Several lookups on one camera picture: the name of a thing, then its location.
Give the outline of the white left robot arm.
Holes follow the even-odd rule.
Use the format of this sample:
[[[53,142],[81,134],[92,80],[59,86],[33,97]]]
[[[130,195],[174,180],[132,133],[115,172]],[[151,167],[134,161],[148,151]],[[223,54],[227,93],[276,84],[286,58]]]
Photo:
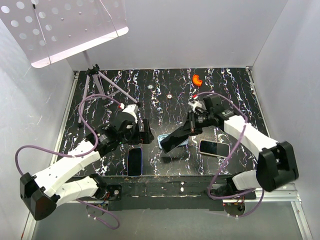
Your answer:
[[[101,200],[107,195],[108,185],[98,174],[75,181],[70,179],[120,145],[150,144],[154,136],[149,121],[143,119],[144,130],[140,131],[137,112],[137,104],[124,106],[111,123],[95,129],[53,165],[34,175],[21,174],[20,198],[36,221],[47,218],[67,202],[84,197]]]

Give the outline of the blue phone case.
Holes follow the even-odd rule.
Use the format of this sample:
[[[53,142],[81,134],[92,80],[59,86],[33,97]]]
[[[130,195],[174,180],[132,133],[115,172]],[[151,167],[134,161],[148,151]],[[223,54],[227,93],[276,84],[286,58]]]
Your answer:
[[[167,134],[161,134],[161,135],[158,135],[158,136],[157,136],[158,147],[159,147],[160,150],[163,149],[163,148],[162,148],[162,145],[161,145],[161,141],[162,141],[163,139],[165,139],[166,137],[168,137],[169,135],[170,135],[170,134],[167,133]],[[185,140],[184,142],[182,142],[180,145],[178,145],[178,147],[186,146],[186,145],[188,145],[188,142],[189,142],[189,140],[187,139],[187,140]]]

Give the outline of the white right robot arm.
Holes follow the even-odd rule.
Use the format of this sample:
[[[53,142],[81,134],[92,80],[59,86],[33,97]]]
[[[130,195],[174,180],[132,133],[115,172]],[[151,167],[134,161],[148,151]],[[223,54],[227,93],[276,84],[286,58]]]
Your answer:
[[[280,142],[258,131],[235,106],[224,106],[219,95],[207,96],[203,102],[195,95],[188,104],[191,111],[182,127],[184,137],[198,135],[204,127],[214,126],[237,140],[225,163],[239,145],[246,147],[257,160],[254,170],[231,175],[217,189],[212,187],[217,179],[214,176],[208,188],[211,198],[237,199],[257,188],[272,192],[299,178],[294,148],[288,141]]]

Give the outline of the lilac phone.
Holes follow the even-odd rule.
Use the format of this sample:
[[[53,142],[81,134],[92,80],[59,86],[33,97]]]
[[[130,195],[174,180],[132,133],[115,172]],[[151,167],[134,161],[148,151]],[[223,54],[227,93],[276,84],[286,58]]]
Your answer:
[[[162,150],[165,154],[169,153],[184,141],[186,141],[189,138],[190,134],[190,128],[187,128],[185,126],[179,127],[160,142]]]

